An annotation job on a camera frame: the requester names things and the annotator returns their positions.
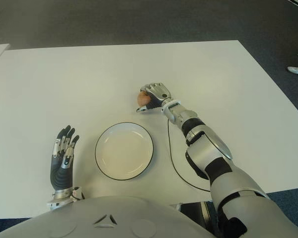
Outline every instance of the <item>white plate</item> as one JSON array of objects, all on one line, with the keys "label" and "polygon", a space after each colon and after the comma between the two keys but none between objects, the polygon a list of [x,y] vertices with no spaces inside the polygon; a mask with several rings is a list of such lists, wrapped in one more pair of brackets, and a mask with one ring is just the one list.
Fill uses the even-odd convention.
[{"label": "white plate", "polygon": [[153,142],[140,125],[123,122],[105,130],[95,148],[96,163],[112,179],[127,180],[141,174],[149,165]]}]

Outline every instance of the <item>plate rim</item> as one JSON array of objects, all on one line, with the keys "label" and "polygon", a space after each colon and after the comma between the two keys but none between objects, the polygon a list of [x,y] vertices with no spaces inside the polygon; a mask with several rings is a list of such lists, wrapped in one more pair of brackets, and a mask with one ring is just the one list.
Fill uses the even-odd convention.
[{"label": "plate rim", "polygon": [[[132,177],[132,178],[118,179],[118,178],[112,178],[112,177],[110,177],[110,176],[107,175],[103,170],[101,170],[101,168],[100,168],[100,166],[99,166],[99,164],[98,164],[98,162],[97,162],[96,148],[97,148],[97,144],[98,144],[98,142],[99,142],[99,139],[101,138],[101,136],[102,136],[108,129],[112,128],[113,126],[116,126],[116,125],[119,125],[119,124],[124,124],[124,123],[131,123],[131,124],[138,125],[138,126],[140,126],[141,128],[143,128],[143,129],[148,133],[148,135],[149,135],[149,137],[150,137],[150,139],[151,139],[151,144],[152,144],[152,154],[151,154],[151,158],[150,158],[150,160],[149,160],[147,166],[146,166],[146,167],[145,167],[139,174],[135,175],[135,176]],[[139,124],[137,124],[137,123],[134,123],[134,122],[130,122],[130,121],[124,121],[124,122],[119,122],[119,123],[113,124],[113,125],[111,125],[110,127],[108,127],[106,130],[104,130],[103,133],[99,136],[99,138],[98,138],[98,140],[97,140],[97,143],[96,143],[96,145],[95,145],[95,150],[94,150],[95,162],[96,162],[97,167],[99,168],[99,170],[100,170],[105,176],[109,177],[110,179],[117,180],[117,181],[130,180],[130,179],[134,179],[135,177],[141,175],[141,174],[148,168],[148,166],[150,165],[150,163],[151,163],[151,161],[152,161],[153,153],[154,153],[153,139],[152,139],[152,136],[150,135],[149,131],[147,131],[147,129],[145,129],[143,126],[141,126],[141,125],[139,125]]]}]

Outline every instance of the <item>robotic arm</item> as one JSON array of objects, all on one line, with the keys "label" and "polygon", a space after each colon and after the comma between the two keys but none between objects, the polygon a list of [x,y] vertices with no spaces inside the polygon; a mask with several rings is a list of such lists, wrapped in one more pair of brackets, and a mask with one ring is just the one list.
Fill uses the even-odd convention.
[{"label": "robotic arm", "polygon": [[182,130],[189,146],[187,161],[198,176],[210,180],[218,226],[225,237],[298,238],[298,228],[246,172],[234,165],[228,147],[195,112],[172,99],[162,83],[146,85],[141,91],[141,97],[150,97],[152,102],[138,112],[161,107]]}]

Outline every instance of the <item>black cable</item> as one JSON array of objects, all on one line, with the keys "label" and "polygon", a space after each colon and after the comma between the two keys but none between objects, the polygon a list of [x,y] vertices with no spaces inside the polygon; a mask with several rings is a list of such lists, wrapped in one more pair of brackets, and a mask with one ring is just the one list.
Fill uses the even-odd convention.
[{"label": "black cable", "polygon": [[73,195],[73,193],[71,194],[71,196],[72,196],[73,198],[75,198],[77,201],[80,201],[80,200],[81,200],[80,198],[75,197],[75,196]]},{"label": "black cable", "polygon": [[180,178],[182,178],[183,181],[185,181],[187,184],[189,184],[190,186],[192,187],[195,187],[196,189],[199,189],[199,190],[202,190],[202,191],[205,191],[205,192],[210,192],[209,190],[206,190],[206,189],[203,189],[203,188],[200,188],[200,187],[196,187],[194,186],[193,184],[189,183],[187,180],[185,180],[178,172],[178,170],[175,168],[174,166],[174,162],[173,162],[173,159],[172,159],[172,153],[171,153],[171,141],[170,141],[170,131],[169,131],[169,119],[168,119],[168,139],[169,139],[169,150],[170,150],[170,158],[171,158],[171,162],[172,162],[172,165],[173,165],[173,168],[174,170],[176,171],[176,173],[179,175]]}]

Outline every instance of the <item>brown egg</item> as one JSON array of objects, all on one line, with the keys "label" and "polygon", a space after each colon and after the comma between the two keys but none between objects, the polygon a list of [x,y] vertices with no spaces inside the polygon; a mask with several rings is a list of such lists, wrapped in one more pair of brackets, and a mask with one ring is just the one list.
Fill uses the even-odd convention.
[{"label": "brown egg", "polygon": [[140,107],[147,105],[150,102],[151,98],[144,92],[140,92],[137,97],[137,102]]}]

